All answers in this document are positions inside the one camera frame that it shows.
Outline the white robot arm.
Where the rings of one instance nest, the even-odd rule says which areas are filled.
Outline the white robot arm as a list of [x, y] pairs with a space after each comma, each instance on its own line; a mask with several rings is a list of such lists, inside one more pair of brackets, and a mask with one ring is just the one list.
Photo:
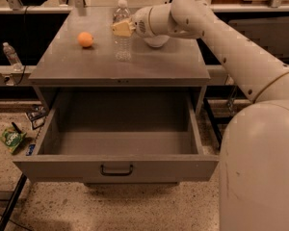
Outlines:
[[220, 231], [289, 231], [289, 65], [218, 19], [205, 0], [144, 7], [117, 36], [202, 39], [250, 101], [220, 152]]

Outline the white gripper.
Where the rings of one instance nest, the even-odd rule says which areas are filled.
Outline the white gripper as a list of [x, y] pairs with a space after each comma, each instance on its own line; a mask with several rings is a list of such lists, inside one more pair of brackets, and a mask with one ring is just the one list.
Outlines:
[[153, 36], [149, 23], [151, 10], [151, 7], [138, 9], [132, 15], [132, 19], [126, 18], [122, 21], [114, 23], [111, 26], [113, 34], [115, 36], [129, 38], [135, 31], [141, 38], [151, 38]]

